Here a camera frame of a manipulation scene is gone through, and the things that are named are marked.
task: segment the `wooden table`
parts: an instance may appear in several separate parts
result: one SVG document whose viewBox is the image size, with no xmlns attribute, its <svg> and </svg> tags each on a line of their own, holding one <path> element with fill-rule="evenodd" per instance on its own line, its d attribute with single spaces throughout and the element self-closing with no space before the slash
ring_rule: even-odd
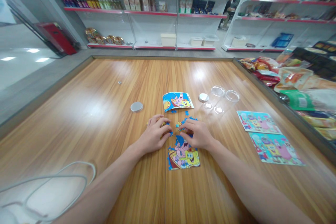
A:
<svg viewBox="0 0 336 224">
<path fill-rule="evenodd" d="M 221 119 L 203 115 L 197 99 L 214 85 L 240 94 L 239 103 Z M 189 93 L 195 106 L 189 115 L 206 122 L 216 139 L 313 221 L 335 220 L 335 167 L 232 62 L 94 60 L 0 142 L 0 186 L 51 174 L 78 160 L 94 162 L 100 174 L 137 140 L 152 115 L 163 114 L 162 95 L 173 91 Z M 142 102 L 144 109 L 132 113 L 133 102 Z M 262 163 L 236 110 L 269 113 L 307 165 Z M 168 112 L 166 117 L 173 125 L 185 113 Z M 207 151 L 199 150 L 200 167 L 168 171 L 168 147 L 174 144 L 175 138 L 170 137 L 162 149 L 140 160 L 106 223 L 256 222 Z M 77 182 L 53 184 L 59 189 L 53 203 L 61 205 L 67 199 L 62 193 L 78 187 Z M 27 188 L 17 188 L 1 204 L 24 195 Z M 36 207 L 43 198 L 42 193 L 36 196 Z"/>
</svg>

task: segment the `power cord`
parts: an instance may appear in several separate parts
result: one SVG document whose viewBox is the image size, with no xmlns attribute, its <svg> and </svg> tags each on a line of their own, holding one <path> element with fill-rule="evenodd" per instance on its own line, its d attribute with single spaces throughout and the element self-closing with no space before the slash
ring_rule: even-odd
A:
<svg viewBox="0 0 336 224">
<path fill-rule="evenodd" d="M 89 182 L 88 184 L 88 179 L 86 178 L 86 176 L 83 176 L 83 175 L 58 175 L 60 172 L 62 172 L 63 170 L 65 170 L 66 168 L 68 168 L 69 166 L 73 165 L 73 164 L 77 164 L 77 163 L 82 163 L 82 164 L 85 164 L 85 165 L 89 165 L 91 166 L 92 170 L 93 170 L 93 175 L 92 175 L 92 179 L 91 181 Z M 43 185 L 45 185 L 47 182 L 49 182 L 51 179 L 53 178 L 64 178 L 64 177 L 79 177 L 79 178 L 82 178 L 84 179 L 84 187 L 82 189 L 82 191 L 79 193 L 79 195 L 59 214 L 57 215 L 56 217 L 47 217 L 47 216 L 42 216 L 42 215 L 39 215 L 36 211 L 34 210 L 31 210 L 27 207 L 27 203 L 28 203 L 28 200 L 30 199 L 30 197 L 37 191 L 39 190 Z M 22 204 L 19 204 L 21 205 L 23 211 L 25 212 L 25 214 L 27 214 L 30 218 L 32 219 L 35 219 L 39 222 L 52 222 L 54 220 L 56 220 L 58 217 L 60 217 L 61 215 L 63 215 L 70 207 L 73 206 L 73 204 L 78 200 L 78 198 L 82 195 L 82 193 L 84 192 L 85 188 L 87 185 L 90 185 L 92 183 L 92 181 L 95 179 L 96 177 L 96 168 L 93 164 L 91 163 L 88 163 L 88 162 L 83 162 L 83 161 L 77 161 L 77 162 L 73 162 L 71 164 L 68 164 L 67 166 L 63 167 L 61 170 L 59 170 L 56 174 L 54 175 L 49 175 L 49 176 L 40 176 L 40 177 L 34 177 L 34 178 L 31 178 L 31 179 L 27 179 L 27 180 L 24 180 L 24 181 L 21 181 L 21 182 L 18 182 L 18 183 L 15 183 L 13 185 L 10 185 L 6 188 L 3 188 L 3 189 L 0 189 L 0 193 L 4 192 L 4 191 L 7 191 L 9 189 L 12 189 L 14 187 L 17 187 L 19 185 L 22 185 L 22 184 L 25 184 L 25 183 L 28 183 L 28 182 L 31 182 L 31 181 L 34 181 L 34 180 L 40 180 L 40 179 L 48 179 L 46 182 L 42 183 L 40 186 L 38 186 L 31 194 L 28 195 L 28 197 L 24 200 L 24 202 Z M 9 210 L 6 210 L 4 207 L 8 206 L 8 205 L 4 205 L 4 206 L 1 206 L 0 207 L 0 220 L 1 220 L 1 217 L 4 217 L 4 218 L 8 218 L 8 219 L 11 219 L 10 223 L 18 223 L 16 217 L 9 211 Z"/>
</svg>

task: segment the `silver lid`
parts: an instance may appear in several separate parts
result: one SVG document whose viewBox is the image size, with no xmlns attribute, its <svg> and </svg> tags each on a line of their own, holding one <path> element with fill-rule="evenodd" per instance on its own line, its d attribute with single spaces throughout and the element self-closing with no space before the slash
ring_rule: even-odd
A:
<svg viewBox="0 0 336 224">
<path fill-rule="evenodd" d="M 209 100 L 209 96 L 208 96 L 207 94 L 202 93 L 202 94 L 200 94 L 200 95 L 198 96 L 198 99 L 199 99 L 201 102 L 205 102 L 205 101 L 208 101 L 208 100 Z"/>
<path fill-rule="evenodd" d="M 143 105 L 141 102 L 135 102 L 131 105 L 131 110 L 132 112 L 136 113 L 136 112 L 139 112 L 143 109 Z"/>
</svg>

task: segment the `hand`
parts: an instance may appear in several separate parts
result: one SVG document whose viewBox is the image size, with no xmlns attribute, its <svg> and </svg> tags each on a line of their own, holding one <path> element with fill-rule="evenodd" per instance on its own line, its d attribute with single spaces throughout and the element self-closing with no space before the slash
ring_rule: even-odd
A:
<svg viewBox="0 0 336 224">
<path fill-rule="evenodd" d="M 173 130 L 168 124 L 161 127 L 164 122 L 170 123 L 170 120 L 160 114 L 149 119 L 147 129 L 135 142 L 143 155 L 160 149 L 170 137 L 170 132 Z"/>
<path fill-rule="evenodd" d="M 192 138 L 184 132 L 180 133 L 180 136 L 192 147 L 208 150 L 211 143 L 215 141 L 204 122 L 187 119 L 184 124 L 178 127 L 179 130 L 183 128 L 194 132 Z"/>
</svg>

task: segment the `white container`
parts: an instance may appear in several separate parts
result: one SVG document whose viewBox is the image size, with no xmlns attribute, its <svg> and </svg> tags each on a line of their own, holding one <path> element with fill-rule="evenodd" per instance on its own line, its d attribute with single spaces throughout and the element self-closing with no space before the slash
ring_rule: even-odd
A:
<svg viewBox="0 0 336 224">
<path fill-rule="evenodd" d="M 236 47 L 236 48 L 242 48 L 245 47 L 246 43 L 249 41 L 250 39 L 244 36 L 236 36 L 233 38 L 232 47 Z"/>
<path fill-rule="evenodd" d="M 219 38 L 216 35 L 206 35 L 203 37 L 202 46 L 211 47 L 215 41 L 219 41 Z"/>
<path fill-rule="evenodd" d="M 162 46 L 174 47 L 176 44 L 176 34 L 175 33 L 161 33 L 161 44 Z"/>
<path fill-rule="evenodd" d="M 202 41 L 202 37 L 192 37 L 190 44 L 191 46 L 202 46 Z"/>
</svg>

